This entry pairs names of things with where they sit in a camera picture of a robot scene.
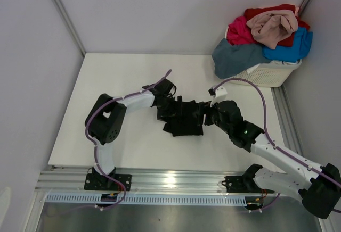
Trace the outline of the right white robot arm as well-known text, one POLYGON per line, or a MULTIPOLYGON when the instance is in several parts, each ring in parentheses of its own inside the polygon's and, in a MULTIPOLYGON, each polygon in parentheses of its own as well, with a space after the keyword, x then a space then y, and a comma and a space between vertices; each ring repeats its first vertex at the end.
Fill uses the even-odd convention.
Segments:
POLYGON ((340 200, 340 173, 328 163, 322 166, 290 149, 273 145, 264 129, 248 122, 234 101, 199 103, 199 117, 206 126, 223 130, 231 142, 249 153, 258 155, 282 170, 271 171, 252 164, 242 175, 243 187, 250 193, 262 189, 278 192, 300 201, 309 213, 326 219, 340 200))

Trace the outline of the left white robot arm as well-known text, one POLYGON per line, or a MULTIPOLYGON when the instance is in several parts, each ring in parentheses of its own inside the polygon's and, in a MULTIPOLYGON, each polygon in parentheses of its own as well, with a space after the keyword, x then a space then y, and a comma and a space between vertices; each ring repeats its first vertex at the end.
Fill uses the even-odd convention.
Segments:
POLYGON ((137 92, 112 97, 101 94, 85 120, 85 136, 94 144, 94 170, 96 183, 104 190, 115 184, 113 141, 119 136, 127 114, 150 107, 167 108, 173 101, 177 87, 162 78, 152 85, 143 86, 137 92))

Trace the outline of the black t shirt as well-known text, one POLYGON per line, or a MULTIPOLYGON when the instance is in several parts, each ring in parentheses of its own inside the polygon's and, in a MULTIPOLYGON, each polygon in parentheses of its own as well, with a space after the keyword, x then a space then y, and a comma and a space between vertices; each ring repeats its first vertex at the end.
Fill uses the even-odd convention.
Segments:
POLYGON ((158 111, 158 119, 165 123, 163 131, 179 136, 202 136, 203 111, 195 100, 185 102, 182 96, 172 100, 168 107, 158 111))

